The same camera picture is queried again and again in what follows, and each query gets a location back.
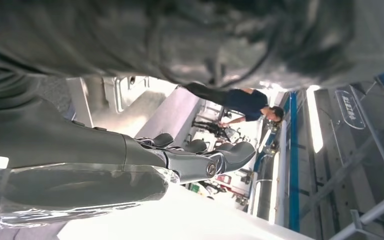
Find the clear plastic wrap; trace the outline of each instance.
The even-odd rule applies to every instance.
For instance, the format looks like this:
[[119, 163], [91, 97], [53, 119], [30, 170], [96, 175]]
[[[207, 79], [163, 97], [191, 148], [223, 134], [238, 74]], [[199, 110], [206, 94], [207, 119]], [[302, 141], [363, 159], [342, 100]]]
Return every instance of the clear plastic wrap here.
[[160, 200], [179, 177], [150, 165], [58, 163], [0, 169], [0, 229], [38, 227]]

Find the person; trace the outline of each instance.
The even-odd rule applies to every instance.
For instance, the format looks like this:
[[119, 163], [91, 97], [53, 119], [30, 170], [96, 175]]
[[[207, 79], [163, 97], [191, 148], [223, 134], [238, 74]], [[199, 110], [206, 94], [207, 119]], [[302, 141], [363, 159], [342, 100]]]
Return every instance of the person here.
[[190, 83], [184, 86], [195, 96], [221, 105], [225, 108], [244, 114], [229, 122], [220, 122], [221, 127], [231, 124], [251, 122], [260, 119], [264, 115], [268, 120], [280, 122], [284, 117], [284, 110], [278, 106], [269, 106], [267, 96], [252, 88], [213, 90], [200, 83]]

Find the metal pole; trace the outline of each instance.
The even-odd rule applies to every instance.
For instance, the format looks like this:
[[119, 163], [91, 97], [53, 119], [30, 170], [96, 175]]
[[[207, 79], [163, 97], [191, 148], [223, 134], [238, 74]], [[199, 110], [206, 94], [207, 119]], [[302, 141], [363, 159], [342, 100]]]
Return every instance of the metal pole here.
[[337, 133], [336, 133], [336, 129], [335, 129], [335, 126], [334, 126], [334, 122], [332, 121], [332, 119], [330, 119], [330, 125], [332, 126], [333, 138], [335, 139], [336, 148], [337, 148], [337, 150], [338, 150], [340, 163], [341, 163], [342, 166], [343, 166], [343, 165], [344, 165], [344, 158], [342, 157], [342, 152], [341, 152], [341, 149], [339, 148], [339, 142], [338, 142], [338, 138], [337, 138]]
[[[308, 153], [308, 165], [309, 165], [309, 175], [310, 175], [310, 187], [311, 192], [310, 196], [313, 196], [317, 193], [317, 176], [316, 176], [316, 160], [315, 152], [313, 148], [313, 138], [312, 138], [312, 129], [310, 124], [310, 111], [308, 105], [308, 97], [302, 104], [302, 114], [303, 120], [306, 128], [307, 136], [307, 153]], [[315, 226], [315, 236], [317, 240], [323, 239], [323, 230], [322, 230], [322, 218], [320, 212], [320, 206], [311, 205], [311, 212], [313, 214], [314, 226]]]
[[[384, 200], [381, 201], [378, 205], [374, 206], [363, 216], [360, 217], [361, 223], [367, 225], [373, 222], [375, 219], [379, 218], [384, 214]], [[357, 232], [356, 226], [352, 223], [334, 235], [330, 240], [344, 240]]]
[[384, 161], [384, 146], [382, 145], [381, 140], [379, 139], [378, 134], [376, 133], [376, 130], [373, 127], [373, 124], [370, 122], [369, 117], [367, 116], [366, 111], [363, 109], [362, 103], [361, 103], [360, 99], [358, 98], [358, 95], [352, 86], [351, 86], [351, 91], [352, 91], [352, 94], [354, 95], [355, 102], [357, 103], [358, 107], [360, 108], [361, 115], [362, 115], [368, 129], [370, 130], [370, 133], [373, 137], [373, 140], [376, 143], [376, 146], [379, 149], [380, 155], [382, 156], [382, 159]]
[[274, 223], [280, 226], [285, 225], [285, 186], [286, 186], [286, 131], [287, 123], [285, 120], [282, 121], [280, 129], [279, 139], [279, 174], [278, 176], [278, 189], [276, 199], [276, 218]]
[[[378, 137], [384, 137], [384, 125], [379, 129]], [[339, 185], [348, 175], [350, 175], [354, 168], [364, 159], [364, 156], [366, 155], [365, 153], [372, 147], [373, 142], [373, 137], [366, 139], [357, 151], [355, 151], [351, 157], [346, 159], [343, 167], [334, 173], [332, 178], [324, 184], [317, 194], [310, 197], [299, 212], [299, 217], [301, 219], [310, 212], [312, 205], [318, 205], [330, 192], [334, 190], [337, 185]]]

